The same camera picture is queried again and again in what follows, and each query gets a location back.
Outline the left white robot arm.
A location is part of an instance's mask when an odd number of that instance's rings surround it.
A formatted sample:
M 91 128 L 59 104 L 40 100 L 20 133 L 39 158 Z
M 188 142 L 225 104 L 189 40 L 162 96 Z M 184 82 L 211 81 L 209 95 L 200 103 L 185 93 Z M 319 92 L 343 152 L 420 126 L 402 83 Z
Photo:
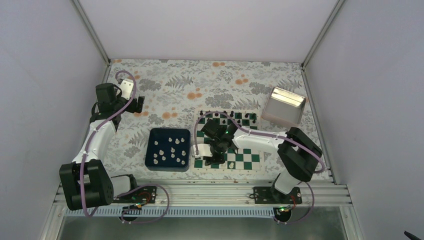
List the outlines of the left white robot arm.
M 59 169 L 69 210 L 107 206 L 118 195 L 128 203 L 139 197 L 140 190 L 132 174 L 110 176 L 102 162 L 118 130 L 121 115 L 142 111 L 145 98 L 135 97 L 135 91 L 135 82 L 128 78 L 119 85 L 102 83 L 96 86 L 96 103 L 91 109 L 88 135 L 72 162 Z

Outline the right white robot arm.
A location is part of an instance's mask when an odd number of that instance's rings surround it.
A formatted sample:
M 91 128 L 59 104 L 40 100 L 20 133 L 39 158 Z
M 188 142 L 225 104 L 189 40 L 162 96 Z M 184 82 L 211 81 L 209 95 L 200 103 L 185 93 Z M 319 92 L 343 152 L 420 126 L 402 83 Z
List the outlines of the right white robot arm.
M 269 132 L 241 126 L 234 120 L 228 126 L 208 120 L 200 131 L 210 141 L 199 144 L 195 140 L 192 154 L 194 157 L 203 157 L 209 165 L 224 163 L 224 154 L 229 149 L 251 149 L 277 154 L 284 168 L 272 183 L 270 195 L 278 204 L 289 199 L 290 192 L 299 183 L 309 182 L 313 174 L 318 173 L 318 165 L 321 166 L 321 172 L 326 169 L 321 159 L 321 148 L 297 127 L 291 127 L 286 132 Z

